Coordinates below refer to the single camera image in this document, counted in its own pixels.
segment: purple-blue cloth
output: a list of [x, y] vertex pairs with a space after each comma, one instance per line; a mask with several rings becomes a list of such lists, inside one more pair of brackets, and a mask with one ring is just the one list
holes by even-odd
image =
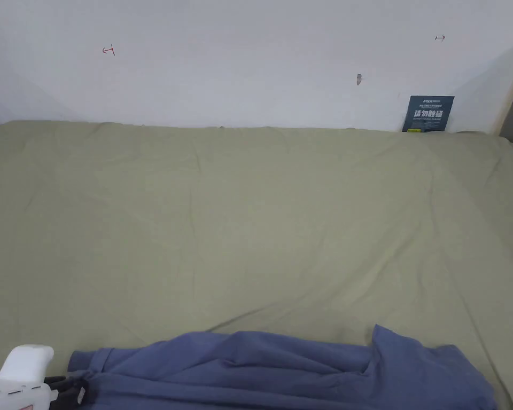
[[140, 349], [75, 351], [95, 410], [496, 409], [453, 345], [435, 349], [376, 325], [371, 346], [260, 332], [190, 333]]

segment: sage green fabric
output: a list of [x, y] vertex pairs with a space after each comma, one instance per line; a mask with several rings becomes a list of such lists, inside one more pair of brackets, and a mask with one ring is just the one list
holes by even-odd
[[361, 344], [375, 323], [456, 344], [511, 407], [507, 140], [0, 126], [0, 366], [25, 343], [56, 374], [74, 349], [207, 329]]

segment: white device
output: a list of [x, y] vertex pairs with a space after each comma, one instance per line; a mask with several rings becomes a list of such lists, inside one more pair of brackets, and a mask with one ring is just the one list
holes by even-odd
[[44, 383], [53, 349], [25, 344], [11, 350], [0, 370], [0, 410], [48, 410], [57, 390]]

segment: red pen mark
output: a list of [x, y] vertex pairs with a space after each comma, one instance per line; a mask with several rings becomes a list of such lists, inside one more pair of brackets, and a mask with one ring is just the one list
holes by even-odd
[[104, 49], [104, 47], [103, 47], [103, 52], [104, 52], [105, 54], [108, 54], [108, 53], [107, 53], [107, 51], [112, 51], [112, 54], [113, 54], [113, 55], [116, 55], [116, 54], [114, 53], [114, 48], [112, 47], [112, 44], [111, 44], [111, 47], [110, 47], [109, 49], [106, 49], [106, 50], [105, 50], [105, 49]]

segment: label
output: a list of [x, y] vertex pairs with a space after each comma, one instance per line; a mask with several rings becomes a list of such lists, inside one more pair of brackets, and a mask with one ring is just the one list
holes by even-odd
[[85, 394], [85, 389], [82, 387], [80, 389], [80, 392], [78, 393], [78, 400], [77, 400], [77, 402], [78, 402], [79, 405], [82, 404], [82, 400], [83, 400], [83, 395], [84, 394]]
[[453, 101], [452, 96], [413, 95], [402, 132], [444, 131]]

